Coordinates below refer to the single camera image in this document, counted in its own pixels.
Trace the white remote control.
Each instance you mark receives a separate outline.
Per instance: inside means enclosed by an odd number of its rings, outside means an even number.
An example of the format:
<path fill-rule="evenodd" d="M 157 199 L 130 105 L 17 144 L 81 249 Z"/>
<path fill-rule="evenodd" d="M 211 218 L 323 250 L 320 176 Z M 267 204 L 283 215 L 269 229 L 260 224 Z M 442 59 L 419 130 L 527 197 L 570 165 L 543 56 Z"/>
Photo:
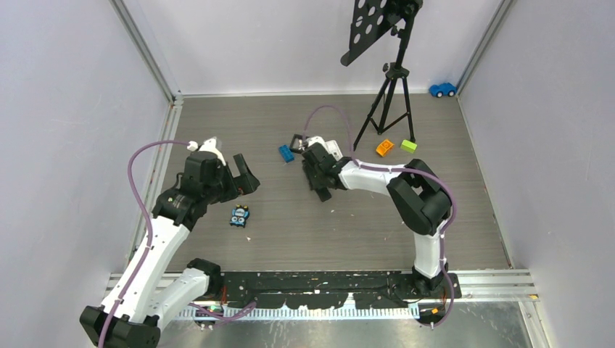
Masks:
<path fill-rule="evenodd" d="M 329 154 L 331 154 L 336 161 L 339 161 L 343 158 L 342 150 L 340 149 L 338 143 L 335 140 L 330 140 L 325 142 L 326 149 Z"/>

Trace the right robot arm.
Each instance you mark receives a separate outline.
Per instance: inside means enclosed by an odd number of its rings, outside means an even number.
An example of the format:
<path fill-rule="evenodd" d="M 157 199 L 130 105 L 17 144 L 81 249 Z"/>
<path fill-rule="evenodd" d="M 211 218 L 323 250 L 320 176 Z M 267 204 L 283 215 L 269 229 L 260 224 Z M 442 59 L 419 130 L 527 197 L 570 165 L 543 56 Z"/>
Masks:
<path fill-rule="evenodd" d="M 453 203 L 442 181 L 424 161 L 376 165 L 335 155 L 323 144 L 314 143 L 302 152 L 302 169 L 310 190 L 323 202 L 331 198 L 332 189 L 361 190 L 389 197 L 413 232 L 415 260 L 411 280 L 416 292 L 429 298 L 442 289 L 447 270 L 442 243 Z"/>

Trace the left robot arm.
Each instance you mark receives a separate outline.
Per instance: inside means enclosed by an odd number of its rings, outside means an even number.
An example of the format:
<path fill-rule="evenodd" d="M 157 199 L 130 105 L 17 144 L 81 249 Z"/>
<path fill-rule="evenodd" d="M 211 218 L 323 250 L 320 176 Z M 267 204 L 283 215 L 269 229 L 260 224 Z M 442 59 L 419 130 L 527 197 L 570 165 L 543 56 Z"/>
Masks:
<path fill-rule="evenodd" d="M 256 191 L 260 182 L 242 154 L 233 176 L 217 151 L 192 152 L 177 185 L 164 191 L 147 215 L 150 224 L 124 274 L 97 306 L 87 306 L 80 323 L 97 347 L 156 347 L 161 333 L 195 299 L 216 299 L 223 288 L 220 266 L 195 258 L 180 276 L 157 291 L 173 255 L 211 204 Z"/>

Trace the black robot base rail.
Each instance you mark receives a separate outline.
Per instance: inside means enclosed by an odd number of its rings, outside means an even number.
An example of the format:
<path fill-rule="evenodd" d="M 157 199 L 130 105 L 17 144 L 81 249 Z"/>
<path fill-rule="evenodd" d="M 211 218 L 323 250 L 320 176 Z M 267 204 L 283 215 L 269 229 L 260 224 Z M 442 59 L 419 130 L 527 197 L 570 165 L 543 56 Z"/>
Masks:
<path fill-rule="evenodd" d="M 201 270 L 210 278 L 198 299 L 236 309 L 250 304 L 267 310 L 339 309 L 349 300 L 359 310 L 398 309 L 416 300 L 441 302 L 461 296 L 454 273 L 428 280 L 415 270 L 223 272 L 219 265 L 199 258 L 188 262 L 187 268 Z"/>

